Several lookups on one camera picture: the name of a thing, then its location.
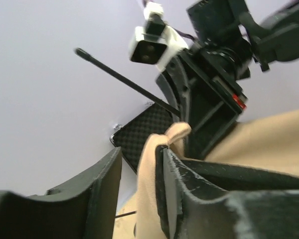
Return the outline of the black tent pole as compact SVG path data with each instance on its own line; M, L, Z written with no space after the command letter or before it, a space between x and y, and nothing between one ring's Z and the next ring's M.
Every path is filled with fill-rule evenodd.
M128 87L132 88L133 90L135 90L136 92L140 93L141 95L143 95L144 97L148 98L149 100L153 101L154 103L160 105L165 110L167 110L170 113L176 115L177 117L180 116L179 110L177 110L176 108L174 108L171 105L167 104L163 100L159 99L158 97L156 97L155 95L153 95L149 91L145 90L144 88L142 88L141 86L137 85L136 83L134 83L130 79L128 79L125 76L121 75L120 73L116 72L112 68L110 68L107 65L103 64L102 62L100 62L99 60L97 60L96 58L94 58L92 55L90 55L89 53L87 53L83 49L81 49L81 48L75 48L74 52L75 52L76 55L78 55L82 59L84 59L84 60L90 62L91 64L93 64L94 66L100 68L101 70L103 70L107 74L111 75L112 77L114 77L118 81L120 81L123 84L127 85Z
M123 213L123 214L120 214L120 215L116 215L115 219L130 216L130 215L133 215L133 214L136 214L136 213L137 213L137 211L131 211L131 212Z

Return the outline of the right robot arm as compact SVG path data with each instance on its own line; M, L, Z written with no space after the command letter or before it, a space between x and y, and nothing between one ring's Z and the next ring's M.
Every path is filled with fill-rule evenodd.
M167 29L170 46L158 64L156 83L176 108L173 120L191 127L185 156L202 159L245 109L247 97L238 81L250 77L250 62L268 71L272 62L299 59L299 0L261 24L243 0L202 0L187 13L198 39L187 46Z

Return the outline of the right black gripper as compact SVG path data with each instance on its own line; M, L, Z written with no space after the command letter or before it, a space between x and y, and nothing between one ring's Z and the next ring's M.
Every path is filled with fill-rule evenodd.
M248 54L240 50L183 49L170 59L156 84L179 111L173 121L191 127L186 157L203 159L229 133L246 102L236 81L247 77Z

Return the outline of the tan fabric pet tent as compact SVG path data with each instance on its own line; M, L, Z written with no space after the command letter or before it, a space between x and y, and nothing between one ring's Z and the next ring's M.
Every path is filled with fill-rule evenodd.
M149 136L114 238L299 239L299 110L239 123L205 160L185 157L190 131Z

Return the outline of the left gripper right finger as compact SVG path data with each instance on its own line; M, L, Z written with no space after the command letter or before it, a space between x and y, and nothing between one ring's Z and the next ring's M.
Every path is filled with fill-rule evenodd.
M157 212L169 239L299 239L299 178L155 150Z

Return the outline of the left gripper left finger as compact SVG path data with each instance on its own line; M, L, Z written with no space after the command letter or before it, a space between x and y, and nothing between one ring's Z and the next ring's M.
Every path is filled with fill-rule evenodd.
M0 239L112 238L121 169L117 147L45 195L0 191Z

